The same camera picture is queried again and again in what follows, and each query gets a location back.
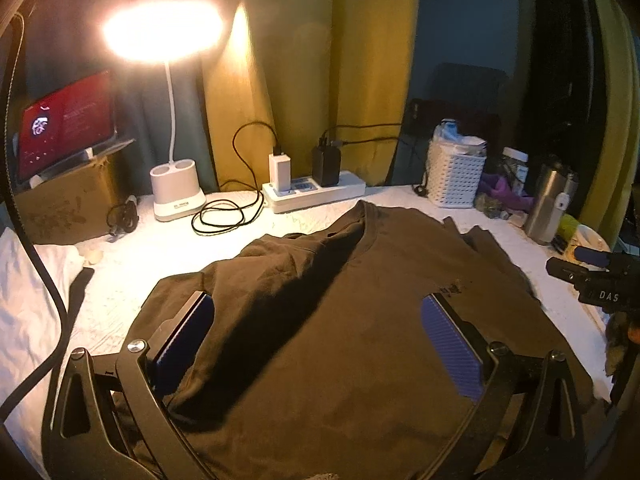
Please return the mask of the white charger plug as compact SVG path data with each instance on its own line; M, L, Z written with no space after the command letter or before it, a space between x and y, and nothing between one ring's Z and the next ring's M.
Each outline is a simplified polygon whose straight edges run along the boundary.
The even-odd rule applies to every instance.
M287 154L269 155L269 177L276 192L287 193L291 189L291 159Z

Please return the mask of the yellow curtain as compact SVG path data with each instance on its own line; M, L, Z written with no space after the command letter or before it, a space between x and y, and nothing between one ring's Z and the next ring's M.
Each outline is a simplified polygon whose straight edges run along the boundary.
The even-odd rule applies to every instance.
M408 94L419 0L213 0L227 28L202 59L216 178L268 178L280 144L310 174L324 132L347 140L344 168L370 185L392 166Z

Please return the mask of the white knitted blanket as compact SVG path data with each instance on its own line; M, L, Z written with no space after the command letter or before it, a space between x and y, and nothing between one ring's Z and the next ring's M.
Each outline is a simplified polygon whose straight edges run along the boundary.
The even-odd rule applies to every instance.
M544 312L563 334L582 366L591 376L596 396L608 398L612 382L605 375L605 336L603 323L593 309L580 304L576 292L548 275L546 262L550 250L532 242L512 223L488 219L475 209L442 209L413 193L408 185L369 188L364 198L383 207L416 208L437 220L451 218L460 232L473 226L491 232L511 261L533 285ZM158 222L152 200L139 204L139 224L134 232L111 242L105 237L78 244L81 255L94 260L96 273L87 290L90 312L103 316L92 323L97 333L89 337L94 344L107 334L121 344L145 297L161 278L201 270L213 261L234 257L244 246L265 234L311 233L323 230L355 205L343 200L314 208L276 214L266 208L249 226L227 234L199 236L191 221L182 218Z

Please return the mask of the purple cloth item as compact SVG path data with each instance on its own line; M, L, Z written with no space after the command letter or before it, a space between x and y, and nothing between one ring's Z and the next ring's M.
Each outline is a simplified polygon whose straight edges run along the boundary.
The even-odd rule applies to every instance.
M508 209L529 212L534 206L533 197L514 193L508 180L500 174L482 174L477 191L498 200Z

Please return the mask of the small black earphones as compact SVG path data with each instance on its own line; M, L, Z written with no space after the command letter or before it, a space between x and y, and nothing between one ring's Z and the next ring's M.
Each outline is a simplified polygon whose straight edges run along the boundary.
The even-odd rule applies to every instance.
M111 236L134 232L138 222L138 200L134 195L129 195L123 203L113 206L106 215L108 234Z

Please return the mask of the tablet with red screen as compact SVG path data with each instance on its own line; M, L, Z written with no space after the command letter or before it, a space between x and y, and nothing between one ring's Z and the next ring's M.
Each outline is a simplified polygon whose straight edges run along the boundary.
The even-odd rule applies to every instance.
M118 130L114 77L108 70L53 91L24 108L17 133L19 188L48 180L99 155L134 143Z

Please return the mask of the white pillow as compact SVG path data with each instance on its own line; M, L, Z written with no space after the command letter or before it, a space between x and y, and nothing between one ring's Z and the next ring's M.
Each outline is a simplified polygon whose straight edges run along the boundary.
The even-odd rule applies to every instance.
M58 310L17 235L1 234L1 399L50 356L61 333ZM29 391L6 420L14 442L42 478L41 427L49 381Z

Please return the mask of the white power strip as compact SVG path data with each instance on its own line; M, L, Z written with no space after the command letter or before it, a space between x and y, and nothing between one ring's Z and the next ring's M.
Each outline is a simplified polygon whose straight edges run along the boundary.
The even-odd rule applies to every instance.
M268 207L275 214L317 207L324 204L358 198L366 192L366 182L348 170L338 175L338 183L321 186L312 177L293 179L291 187L284 192L277 191L270 182L262 186Z

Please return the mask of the dark brown t-shirt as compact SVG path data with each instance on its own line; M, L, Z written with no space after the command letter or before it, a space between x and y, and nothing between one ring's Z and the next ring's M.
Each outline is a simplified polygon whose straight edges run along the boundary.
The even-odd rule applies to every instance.
M422 328L433 292L518 354L568 350L489 232L415 209L359 202L322 231L163 278L129 336L151 336L197 290L215 322L166 408L221 479L426 471L472 406Z

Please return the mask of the black charger adapter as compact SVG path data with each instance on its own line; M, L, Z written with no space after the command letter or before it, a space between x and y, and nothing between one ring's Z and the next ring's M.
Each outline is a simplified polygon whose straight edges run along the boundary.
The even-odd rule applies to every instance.
M341 151L333 145L318 145L312 149L311 177L322 188L337 185L340 180Z

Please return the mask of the stainless steel tumbler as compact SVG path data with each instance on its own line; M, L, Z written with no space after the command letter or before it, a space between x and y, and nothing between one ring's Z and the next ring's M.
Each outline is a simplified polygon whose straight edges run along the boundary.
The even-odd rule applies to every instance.
M524 223L525 234L539 245L548 245L558 230L578 187L578 177L556 159L542 165L533 207Z

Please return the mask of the brown cardboard box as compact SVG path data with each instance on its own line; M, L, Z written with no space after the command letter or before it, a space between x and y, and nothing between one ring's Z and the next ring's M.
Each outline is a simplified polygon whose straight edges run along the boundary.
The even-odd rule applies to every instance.
M131 194L122 153L93 159L15 196L26 234L38 245L73 245L108 233L106 215Z

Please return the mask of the white cartoon mug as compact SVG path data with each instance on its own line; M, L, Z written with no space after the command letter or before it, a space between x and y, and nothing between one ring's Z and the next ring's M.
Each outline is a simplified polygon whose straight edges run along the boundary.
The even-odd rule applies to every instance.
M577 247L594 249L598 252L611 251L608 243L597 231L582 223L576 228L570 242L568 243L567 250L571 255L573 255L574 250Z

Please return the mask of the white plastic basket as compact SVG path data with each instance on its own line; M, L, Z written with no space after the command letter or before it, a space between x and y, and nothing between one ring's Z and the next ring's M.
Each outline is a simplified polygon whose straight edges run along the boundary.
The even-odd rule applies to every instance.
M440 208L471 208L486 162L486 141L462 134L458 125L441 120L428 146L426 195Z

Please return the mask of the clear jar white lid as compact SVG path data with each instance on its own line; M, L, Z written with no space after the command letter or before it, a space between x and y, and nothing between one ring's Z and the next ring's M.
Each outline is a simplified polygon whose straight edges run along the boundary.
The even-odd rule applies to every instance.
M502 150L501 168L506 180L509 182L511 191L522 196L524 185L528 174L528 155L515 148L504 148Z

